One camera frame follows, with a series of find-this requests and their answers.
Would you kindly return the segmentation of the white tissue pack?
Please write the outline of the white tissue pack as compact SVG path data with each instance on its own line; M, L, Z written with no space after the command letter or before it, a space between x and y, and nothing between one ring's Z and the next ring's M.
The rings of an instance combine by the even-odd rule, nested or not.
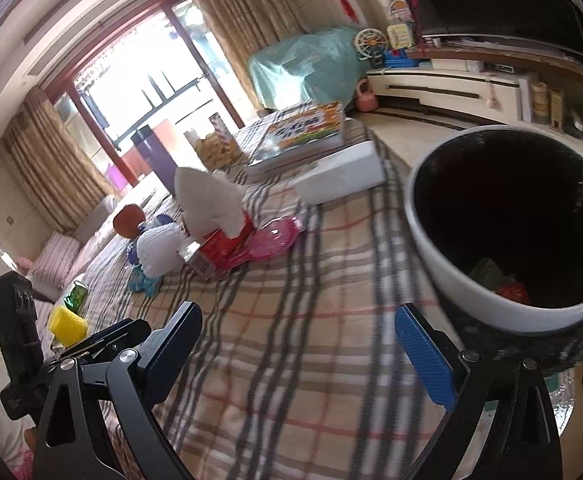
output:
M364 141L312 162L293 180L303 203L320 205L367 191L386 181L373 141Z

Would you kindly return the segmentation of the red snack bag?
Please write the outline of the red snack bag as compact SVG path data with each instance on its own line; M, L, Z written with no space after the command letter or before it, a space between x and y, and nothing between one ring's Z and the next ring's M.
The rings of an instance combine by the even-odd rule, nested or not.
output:
M255 229L249 214L244 212L244 226L236 237L229 238L221 229L206 234L202 242L190 236L180 245L178 255L198 278L219 280L232 269L229 260L238 255Z

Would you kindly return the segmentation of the toy telephone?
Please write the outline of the toy telephone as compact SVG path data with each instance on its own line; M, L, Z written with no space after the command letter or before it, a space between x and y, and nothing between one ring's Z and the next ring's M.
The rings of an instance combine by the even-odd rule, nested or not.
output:
M408 49L415 44L412 26L409 23L388 25L387 37L392 50Z

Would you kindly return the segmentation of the clear jar of biscuits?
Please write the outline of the clear jar of biscuits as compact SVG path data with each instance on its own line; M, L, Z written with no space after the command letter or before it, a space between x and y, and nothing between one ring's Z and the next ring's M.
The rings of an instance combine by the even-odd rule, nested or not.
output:
M213 132L200 136L194 130L185 132L185 138L194 148L203 166L209 171L220 170L232 165L244 156L234 136L218 113L209 117Z

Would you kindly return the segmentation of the pink toy kettlebell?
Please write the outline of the pink toy kettlebell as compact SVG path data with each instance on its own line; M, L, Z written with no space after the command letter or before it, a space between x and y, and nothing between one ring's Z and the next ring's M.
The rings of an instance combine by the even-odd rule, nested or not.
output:
M355 106L362 113L373 112L379 107L377 96L375 96L367 78L363 78L357 83Z

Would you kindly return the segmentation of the white tv cabinet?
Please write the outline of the white tv cabinet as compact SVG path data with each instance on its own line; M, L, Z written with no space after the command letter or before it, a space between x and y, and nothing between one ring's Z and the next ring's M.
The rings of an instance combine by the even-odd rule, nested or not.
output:
M418 67L369 70L366 77L376 96L417 100L421 105L496 122L523 120L515 78Z

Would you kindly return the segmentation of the white trash bin black liner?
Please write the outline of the white trash bin black liner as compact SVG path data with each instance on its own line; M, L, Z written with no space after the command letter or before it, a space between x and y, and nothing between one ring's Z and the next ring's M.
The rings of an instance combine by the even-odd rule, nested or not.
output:
M583 155L528 129L459 131L412 169L404 212L440 307L463 344L583 361Z

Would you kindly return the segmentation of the white plastic shopping bag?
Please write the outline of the white plastic shopping bag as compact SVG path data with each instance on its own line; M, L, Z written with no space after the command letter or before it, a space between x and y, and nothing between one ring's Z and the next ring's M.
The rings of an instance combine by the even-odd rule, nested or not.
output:
M174 190L186 229L196 240L203 240L216 230L221 230L228 238L235 238L244 229L244 188L230 182L222 171L210 174L178 167L174 174Z

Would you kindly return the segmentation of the toy ferris wheel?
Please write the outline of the toy ferris wheel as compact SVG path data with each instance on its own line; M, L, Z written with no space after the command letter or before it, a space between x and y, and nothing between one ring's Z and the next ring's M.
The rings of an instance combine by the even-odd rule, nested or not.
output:
M354 37L354 47L360 61L369 61L372 68L385 65L385 51L388 47L386 35L377 28L361 29Z

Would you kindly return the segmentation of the right beige curtain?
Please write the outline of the right beige curtain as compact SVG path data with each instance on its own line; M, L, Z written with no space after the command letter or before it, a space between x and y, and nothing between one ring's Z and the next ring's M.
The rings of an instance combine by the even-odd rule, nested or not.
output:
M202 12L252 105L259 110L262 103L249 74L249 58L303 32L289 0L192 1Z

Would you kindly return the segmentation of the left beige curtain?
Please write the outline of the left beige curtain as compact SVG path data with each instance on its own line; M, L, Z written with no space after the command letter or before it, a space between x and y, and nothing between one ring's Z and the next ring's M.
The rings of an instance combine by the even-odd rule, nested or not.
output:
M62 234L78 229L114 193L40 88L28 92L8 122L0 154L43 219Z

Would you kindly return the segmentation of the striped pink cushion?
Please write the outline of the striped pink cushion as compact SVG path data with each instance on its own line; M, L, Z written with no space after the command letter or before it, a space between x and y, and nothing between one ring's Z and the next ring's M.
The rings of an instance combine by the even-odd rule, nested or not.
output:
M60 287L68 277L80 249L81 244L76 238L53 232L41 255L31 266L30 274L37 280Z

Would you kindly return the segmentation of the beige curtain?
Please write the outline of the beige curtain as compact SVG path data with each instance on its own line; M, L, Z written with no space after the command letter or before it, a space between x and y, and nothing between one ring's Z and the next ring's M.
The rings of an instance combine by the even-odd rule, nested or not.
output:
M43 219L62 234L78 229L114 193L40 88L28 92L8 122L0 154Z
M202 12L252 105L259 110L262 103L249 74L249 58L303 32L289 0L192 1Z

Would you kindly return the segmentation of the plaid tablecloth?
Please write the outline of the plaid tablecloth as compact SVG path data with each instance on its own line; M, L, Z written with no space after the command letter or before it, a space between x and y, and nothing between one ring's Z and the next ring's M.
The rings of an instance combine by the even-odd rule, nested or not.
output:
M409 302L444 319L402 211L406 162L383 142L384 184L308 206L293 175L260 182L234 169L254 221L293 214L288 252L205 282L165 275L148 297L128 288L125 240L111 235L82 275L91 330L122 318L159 328L184 301L201 335L154 414L198 479L403 479L442 410L428 399L395 336Z

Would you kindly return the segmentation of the green snack wrapper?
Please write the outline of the green snack wrapper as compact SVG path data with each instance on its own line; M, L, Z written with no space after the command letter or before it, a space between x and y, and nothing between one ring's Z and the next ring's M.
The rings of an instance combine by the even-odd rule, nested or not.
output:
M74 280L67 296L64 297L64 306L71 312L79 314L87 296L87 286L79 280Z

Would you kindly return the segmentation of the orange children's book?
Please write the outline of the orange children's book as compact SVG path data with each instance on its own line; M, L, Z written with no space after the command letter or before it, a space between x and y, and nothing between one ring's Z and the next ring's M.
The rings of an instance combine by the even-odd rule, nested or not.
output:
M343 145L345 113L340 102L303 102L280 110L251 152L249 177L280 174Z

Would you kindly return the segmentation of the purple thermos bottle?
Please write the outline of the purple thermos bottle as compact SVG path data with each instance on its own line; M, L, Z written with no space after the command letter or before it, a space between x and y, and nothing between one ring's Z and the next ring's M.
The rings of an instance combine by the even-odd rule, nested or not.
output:
M177 164L149 126L140 127L132 136L135 148L154 171L163 186L175 194L174 179Z

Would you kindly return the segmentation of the pink sofa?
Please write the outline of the pink sofa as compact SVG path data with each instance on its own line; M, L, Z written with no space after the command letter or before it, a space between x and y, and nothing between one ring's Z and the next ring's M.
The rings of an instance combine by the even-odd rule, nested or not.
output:
M113 214L119 208L116 196L107 195L73 233L52 233L26 271L26 278L39 295L57 301L64 290L86 271L116 235L112 222Z

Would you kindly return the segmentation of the teal snack packet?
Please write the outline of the teal snack packet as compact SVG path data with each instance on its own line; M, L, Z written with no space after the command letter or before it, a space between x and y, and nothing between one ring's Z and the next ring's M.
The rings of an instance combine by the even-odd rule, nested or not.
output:
M142 272L140 266L134 266L130 277L128 278L128 290L130 292L142 292L149 298L154 298L158 295L161 284L161 276L159 276L159 278L148 278L148 276Z

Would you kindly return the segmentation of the red apple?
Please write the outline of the red apple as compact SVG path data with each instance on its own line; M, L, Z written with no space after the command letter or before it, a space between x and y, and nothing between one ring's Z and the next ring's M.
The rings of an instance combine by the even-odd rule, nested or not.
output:
M125 205L113 218L116 234L133 240L139 236L140 226L146 221L145 212L137 204Z

